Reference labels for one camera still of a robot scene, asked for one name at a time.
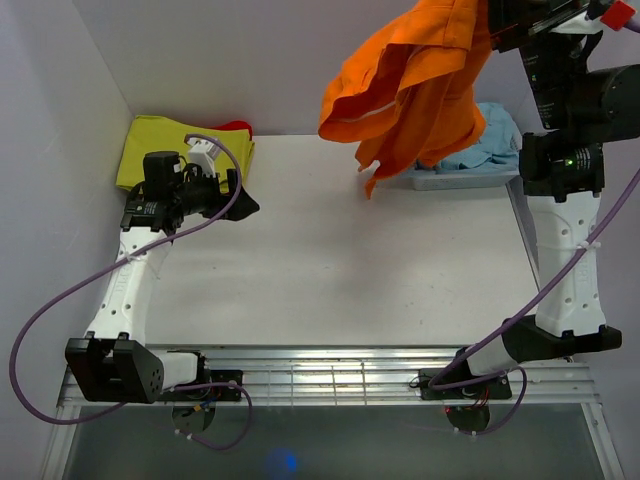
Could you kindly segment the orange trousers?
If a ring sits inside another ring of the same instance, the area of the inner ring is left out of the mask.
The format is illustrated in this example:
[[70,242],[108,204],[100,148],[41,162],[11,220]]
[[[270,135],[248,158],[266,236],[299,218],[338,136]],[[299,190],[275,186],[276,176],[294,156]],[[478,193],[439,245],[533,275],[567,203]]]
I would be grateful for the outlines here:
[[367,196],[415,163],[433,167],[483,134],[474,84],[491,53],[488,2],[419,1],[343,63],[318,134],[357,143],[359,168],[374,170]]

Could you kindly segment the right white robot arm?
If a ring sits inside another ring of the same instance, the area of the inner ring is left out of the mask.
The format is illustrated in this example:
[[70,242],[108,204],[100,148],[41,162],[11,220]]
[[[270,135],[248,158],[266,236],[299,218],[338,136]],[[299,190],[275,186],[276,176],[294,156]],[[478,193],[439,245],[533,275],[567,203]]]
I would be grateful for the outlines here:
[[519,173],[537,246],[539,293],[486,339],[460,350],[439,377],[464,397],[530,361],[618,349],[599,300],[597,237],[605,186],[603,147],[639,135],[639,68],[591,70],[606,31],[637,31],[624,1],[493,1],[499,52],[517,50],[543,126],[527,133]]

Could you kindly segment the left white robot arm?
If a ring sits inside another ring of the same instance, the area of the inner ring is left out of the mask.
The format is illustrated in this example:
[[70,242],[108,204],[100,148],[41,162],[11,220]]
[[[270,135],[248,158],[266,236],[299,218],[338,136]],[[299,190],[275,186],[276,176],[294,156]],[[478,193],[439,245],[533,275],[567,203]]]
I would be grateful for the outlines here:
[[117,266],[101,306],[81,338],[72,338],[65,359],[84,397],[93,402],[144,403],[178,387],[201,399],[212,387],[202,356],[154,353],[146,323],[154,286],[186,217],[241,221],[259,206],[240,185],[236,167],[221,177],[218,145],[198,139],[186,155],[145,155],[143,175],[128,193],[120,223]]

